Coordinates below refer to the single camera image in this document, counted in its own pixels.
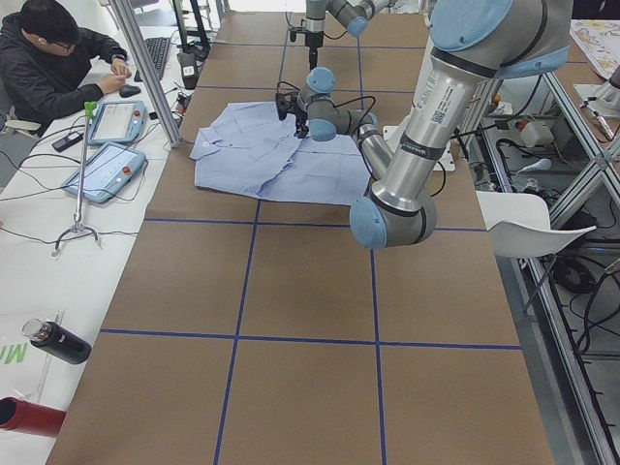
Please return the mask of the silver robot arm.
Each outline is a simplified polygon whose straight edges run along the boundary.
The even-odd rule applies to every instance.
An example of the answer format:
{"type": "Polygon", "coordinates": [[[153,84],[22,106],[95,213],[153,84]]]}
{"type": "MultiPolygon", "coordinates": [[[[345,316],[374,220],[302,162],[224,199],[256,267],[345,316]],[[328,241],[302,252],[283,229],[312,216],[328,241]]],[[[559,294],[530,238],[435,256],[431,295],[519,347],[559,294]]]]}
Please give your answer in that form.
{"type": "Polygon", "coordinates": [[[573,7],[571,1],[553,0],[437,2],[429,26],[432,70],[394,148],[372,113],[333,102],[335,76],[328,68],[315,67],[301,89],[276,94],[278,116],[295,116],[297,137],[349,136],[371,168],[375,182],[350,209],[359,244],[382,249],[432,234],[437,214],[424,185],[476,87],[487,79],[560,68],[568,57],[573,7]]]}
{"type": "Polygon", "coordinates": [[[343,26],[346,33],[358,38],[374,16],[395,4],[395,1],[388,0],[360,1],[357,5],[346,0],[308,0],[300,25],[289,27],[290,39],[294,42],[297,34],[304,36],[309,49],[309,70],[312,71],[318,65],[319,49],[324,45],[327,13],[343,26]]]}

